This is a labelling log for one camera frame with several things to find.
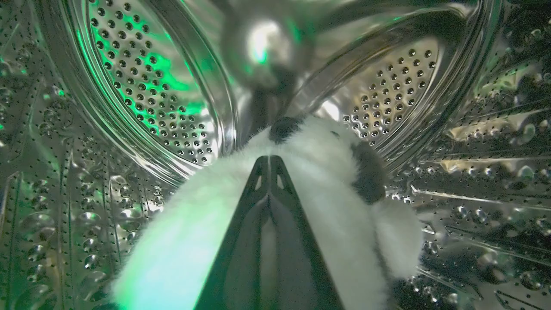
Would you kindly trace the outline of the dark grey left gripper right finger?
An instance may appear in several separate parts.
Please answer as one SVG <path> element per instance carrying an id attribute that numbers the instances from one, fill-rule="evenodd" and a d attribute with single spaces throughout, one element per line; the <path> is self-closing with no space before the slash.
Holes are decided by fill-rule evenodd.
<path id="1" fill-rule="evenodd" d="M 267 159 L 268 231 L 262 231 L 260 310 L 342 310 L 295 186 L 279 156 Z"/>

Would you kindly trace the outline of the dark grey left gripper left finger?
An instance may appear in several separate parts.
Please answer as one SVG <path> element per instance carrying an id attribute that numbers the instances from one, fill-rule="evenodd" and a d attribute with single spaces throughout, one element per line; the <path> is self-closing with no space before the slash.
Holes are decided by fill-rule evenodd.
<path id="1" fill-rule="evenodd" d="M 254 163 L 195 309 L 260 308 L 260 236 L 269 206 L 269 158 Z"/>

